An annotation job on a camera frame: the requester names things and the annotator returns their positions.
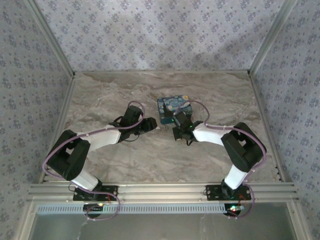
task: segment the blue patterned wall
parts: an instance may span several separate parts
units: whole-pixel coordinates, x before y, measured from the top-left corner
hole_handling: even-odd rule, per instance
[[[23,0],[0,1],[0,239],[14,235],[38,181],[69,77]]]
[[[320,2],[299,0],[255,82],[284,169],[320,239]]]
[[[72,69],[246,70],[283,0],[37,0]]]

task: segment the black mounting bracket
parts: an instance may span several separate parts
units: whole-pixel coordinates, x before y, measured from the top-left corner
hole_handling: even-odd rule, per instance
[[[230,198],[226,198],[226,196],[223,194],[221,184],[206,185],[203,194],[206,195],[206,199],[208,201],[242,201],[244,199],[251,200],[250,189],[245,185],[240,185]]]
[[[97,192],[107,192],[118,196],[118,186],[102,185]],[[73,193],[73,201],[116,202],[117,200],[113,196],[106,194],[90,194],[76,187]]]

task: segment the patterned wallpaper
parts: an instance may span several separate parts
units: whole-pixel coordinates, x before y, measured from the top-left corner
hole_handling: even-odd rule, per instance
[[[246,70],[283,0],[37,0],[75,72]]]
[[[255,82],[285,170],[320,239],[320,2],[299,0]]]
[[[0,239],[38,181],[69,77],[23,0],[0,1]]]

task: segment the box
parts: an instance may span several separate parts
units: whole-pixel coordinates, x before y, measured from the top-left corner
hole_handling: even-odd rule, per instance
[[[177,95],[177,96],[169,96],[169,97],[161,97],[158,98],[158,110],[159,110],[159,116],[160,116],[160,123],[165,124],[172,124],[172,118],[165,116],[164,111],[164,104],[166,109],[168,109],[171,112],[175,112],[177,107],[179,107],[181,104],[185,103],[180,110],[184,111],[186,116],[191,119],[192,116],[192,108],[190,102],[187,102],[189,100],[189,97],[187,95]]]

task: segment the gray marble table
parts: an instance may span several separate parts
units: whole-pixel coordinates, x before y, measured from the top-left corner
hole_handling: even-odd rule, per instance
[[[250,182],[274,182],[277,174],[271,147],[246,74],[114,72],[77,73],[65,129],[86,132],[99,129],[124,114],[136,100],[158,128],[134,142],[122,142],[90,152],[85,167],[103,182],[220,182],[231,168],[222,146],[175,141],[173,124],[161,125],[157,99],[188,95],[209,109],[214,125],[245,122],[267,147],[267,162],[251,175]],[[206,112],[192,103],[194,121]]]

